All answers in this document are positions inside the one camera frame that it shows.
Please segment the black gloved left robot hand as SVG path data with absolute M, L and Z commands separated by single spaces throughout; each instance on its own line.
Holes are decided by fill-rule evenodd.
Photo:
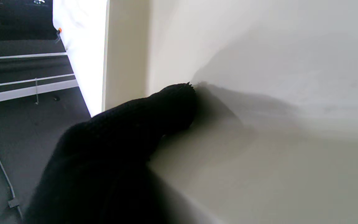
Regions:
M 189 83 L 163 88 L 67 129 L 24 224 L 165 224 L 145 164 L 161 139 L 188 129 L 197 109 Z

